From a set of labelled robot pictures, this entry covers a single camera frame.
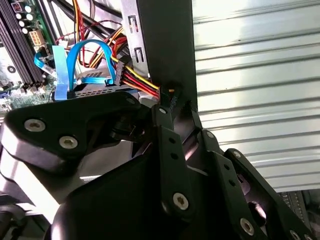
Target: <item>corrugated metal surface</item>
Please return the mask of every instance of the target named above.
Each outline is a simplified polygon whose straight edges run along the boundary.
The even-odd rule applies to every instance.
[[[320,1],[193,0],[198,109],[277,192],[320,188]]]

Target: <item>motherboard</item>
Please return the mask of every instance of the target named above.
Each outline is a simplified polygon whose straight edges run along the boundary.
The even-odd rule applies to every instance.
[[[34,0],[0,0],[0,112],[46,103],[55,79],[34,65],[54,65],[53,38]]]

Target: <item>metal bracket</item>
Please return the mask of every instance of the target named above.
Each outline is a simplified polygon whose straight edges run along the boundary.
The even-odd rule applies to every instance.
[[[219,154],[218,141],[210,131],[203,130],[201,136],[209,156],[206,158],[207,171],[220,188],[216,193],[223,197],[225,219],[241,239],[267,240],[248,208],[232,162]]]
[[[250,192],[246,198],[250,202],[258,202],[263,208],[267,217],[265,228],[270,239],[312,239],[311,231],[239,150],[230,148],[224,156],[231,160],[236,172],[249,182]]]
[[[160,161],[161,204],[165,213],[189,223],[196,213],[180,136],[173,131],[170,109],[155,105],[151,109],[156,127]]]
[[[136,0],[121,0],[121,13],[133,68],[137,73],[147,78],[149,69]]]

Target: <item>white corrugated panel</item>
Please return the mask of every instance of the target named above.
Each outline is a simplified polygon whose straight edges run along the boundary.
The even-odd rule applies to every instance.
[[[193,0],[198,109],[277,192],[320,188],[320,1]]]

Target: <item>black mounting arm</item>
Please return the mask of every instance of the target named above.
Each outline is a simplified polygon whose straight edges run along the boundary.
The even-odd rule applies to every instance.
[[[83,157],[122,139],[134,158],[81,182]],[[1,174],[43,211],[53,240],[316,239],[240,151],[221,151],[189,103],[174,121],[125,92],[17,109],[1,144]]]

